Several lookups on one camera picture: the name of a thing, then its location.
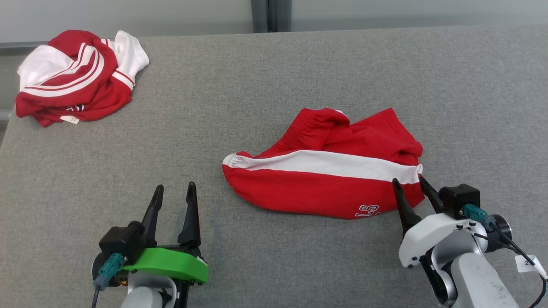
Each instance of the clothing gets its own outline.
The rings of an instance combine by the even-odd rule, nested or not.
[[[270,149],[230,154],[222,169],[258,207],[355,219],[396,209],[393,178],[410,205],[419,204],[422,153],[392,108],[352,125],[337,110],[303,109]]]
[[[62,116],[106,117],[131,101],[135,75],[148,64],[139,41],[123,31],[114,41],[65,31],[19,67],[16,115],[33,116],[44,127],[62,122]]]

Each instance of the gray table surface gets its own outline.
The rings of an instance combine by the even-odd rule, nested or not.
[[[361,220],[269,212],[241,200],[222,159],[258,154],[303,107],[353,122],[393,107],[437,188],[465,182],[548,265],[548,27],[438,27],[142,38],[134,98],[96,122],[13,118],[0,147],[0,307],[89,307],[97,242],[141,219],[165,186],[160,244],[198,188],[210,283],[194,307],[436,307],[398,260],[397,212]],[[417,207],[432,214],[426,203]],[[510,251],[489,261],[519,303],[540,279]],[[101,293],[118,307],[124,289]],[[548,307],[545,300],[539,307]]]

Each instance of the red fabric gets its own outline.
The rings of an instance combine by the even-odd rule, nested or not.
[[[32,116],[43,127],[55,122],[62,122],[60,117],[67,115],[73,115],[83,121],[93,121],[112,114],[130,102],[132,90],[123,82],[112,77],[118,67],[116,56],[112,49],[104,44],[98,36],[87,31],[68,30],[52,39],[48,45],[62,51],[76,61],[82,43],[96,49],[88,64],[80,67],[74,73],[54,76],[40,85],[28,86],[25,89],[65,85],[85,77],[90,71],[93,73],[100,70],[97,78],[93,79],[84,88],[65,95],[47,97],[25,91],[20,92],[15,99],[16,115],[18,117]],[[98,53],[104,61],[102,67],[93,65],[95,58],[99,56]],[[77,84],[79,83],[56,89],[56,91],[71,88]]]
[[[303,109],[270,149],[255,157],[246,152],[238,155],[261,159],[300,150],[379,158],[405,166],[419,165],[418,157],[423,153],[421,144],[390,108],[352,125],[344,114],[332,109]],[[285,170],[247,170],[226,164],[223,171],[238,195],[265,209],[355,219],[397,208],[390,181]],[[412,207],[424,199],[418,182],[402,187]]]

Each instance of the white sleeve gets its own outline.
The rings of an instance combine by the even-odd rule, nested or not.
[[[116,38],[107,43],[118,61],[117,71],[129,77],[135,83],[135,75],[149,64],[149,57],[137,38],[124,31],[118,31]]]
[[[72,64],[74,61],[63,52],[47,45],[38,46],[17,70],[19,91],[68,70]]]

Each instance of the white label tag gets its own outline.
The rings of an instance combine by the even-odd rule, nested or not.
[[[528,254],[528,256],[529,258],[531,258],[533,262],[535,262],[535,264],[539,262],[539,260],[532,254]],[[520,273],[537,271],[536,268],[533,265],[531,265],[531,263],[529,263],[529,261],[527,261],[522,255],[516,256],[516,266],[517,266],[517,271]]]
[[[80,119],[75,117],[75,116],[62,116],[60,117],[61,120],[63,121],[67,121],[69,123],[72,123],[72,124],[78,124],[78,122],[80,122]]]

